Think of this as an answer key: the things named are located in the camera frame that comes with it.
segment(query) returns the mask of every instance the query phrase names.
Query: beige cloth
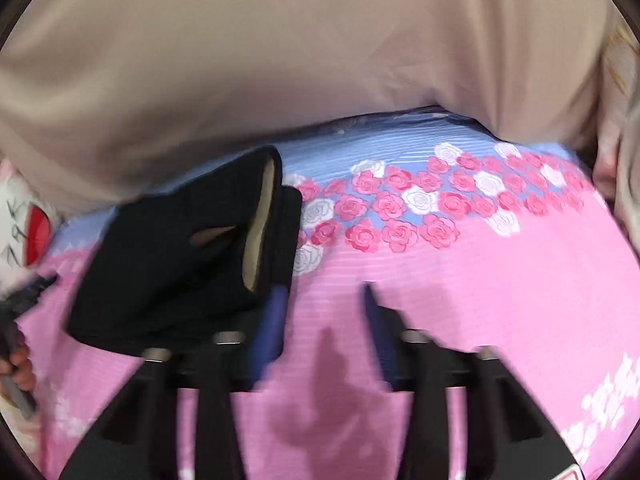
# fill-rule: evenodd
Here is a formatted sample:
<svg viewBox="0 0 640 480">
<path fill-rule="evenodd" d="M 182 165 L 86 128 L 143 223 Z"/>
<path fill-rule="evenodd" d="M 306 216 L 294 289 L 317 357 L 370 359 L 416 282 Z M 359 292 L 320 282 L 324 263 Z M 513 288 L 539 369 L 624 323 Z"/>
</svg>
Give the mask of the beige cloth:
<svg viewBox="0 0 640 480">
<path fill-rule="evenodd" d="M 440 103 L 594 134 L 610 0 L 34 0 L 0 52 L 0 150 L 85 212 L 264 136 Z"/>
</svg>

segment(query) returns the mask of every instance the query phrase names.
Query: pink fabric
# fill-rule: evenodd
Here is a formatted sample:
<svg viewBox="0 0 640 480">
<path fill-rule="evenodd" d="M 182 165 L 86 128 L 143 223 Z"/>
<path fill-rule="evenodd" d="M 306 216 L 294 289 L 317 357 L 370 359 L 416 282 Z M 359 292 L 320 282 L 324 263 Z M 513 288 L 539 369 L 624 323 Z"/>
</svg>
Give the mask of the pink fabric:
<svg viewBox="0 0 640 480">
<path fill-rule="evenodd" d="M 250 478 L 394 478 L 409 397 L 388 393 L 380 380 L 360 301 L 364 281 L 376 282 L 384 304 L 404 310 L 445 345 L 498 347 L 562 430 L 587 478 L 597 478 L 640 418 L 640 269 L 597 195 L 585 192 L 580 211 L 551 208 L 543 217 L 532 214 L 535 204 L 524 206 L 517 236 L 498 236 L 481 215 L 430 231 L 434 216 L 414 236 L 411 224 L 393 218 L 391 203 L 382 206 L 388 197 L 375 196 L 374 177 L 363 174 L 357 185 L 367 184 L 379 215 L 389 216 L 385 229 L 358 236 L 356 227 L 360 235 L 367 231 L 363 219 L 336 236 L 334 224 L 318 230 L 324 252 L 318 268 L 295 281 L 284 354 L 258 392 L 236 396 Z M 395 177 L 393 185 L 404 186 L 403 175 Z M 306 186 L 310 196 L 318 194 Z M 342 192 L 339 182 L 334 188 Z M 359 209 L 343 205 L 341 214 L 348 211 Z M 59 476 L 83 431 L 138 362 L 60 331 L 89 257 L 87 250 L 48 258 L 43 267 L 57 269 L 62 286 L 22 320 L 38 394 L 48 399 L 48 479 Z M 193 475 L 193 400 L 193 392 L 183 392 L 184 480 Z M 462 412 L 459 396 L 452 400 L 452 478 L 461 478 Z"/>
</svg>

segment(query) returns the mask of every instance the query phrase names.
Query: black fabric pouch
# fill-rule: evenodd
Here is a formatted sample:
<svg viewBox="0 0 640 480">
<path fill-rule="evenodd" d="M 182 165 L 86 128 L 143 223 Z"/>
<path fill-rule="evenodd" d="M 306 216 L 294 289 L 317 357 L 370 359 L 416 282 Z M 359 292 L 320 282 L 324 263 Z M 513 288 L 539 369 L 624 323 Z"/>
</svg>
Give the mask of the black fabric pouch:
<svg viewBox="0 0 640 480">
<path fill-rule="evenodd" d="M 66 329 L 145 363 L 61 480 L 177 480 L 178 388 L 199 389 L 196 478 L 245 478 L 230 393 L 282 352 L 301 208 L 266 147 L 119 210 Z"/>
</svg>

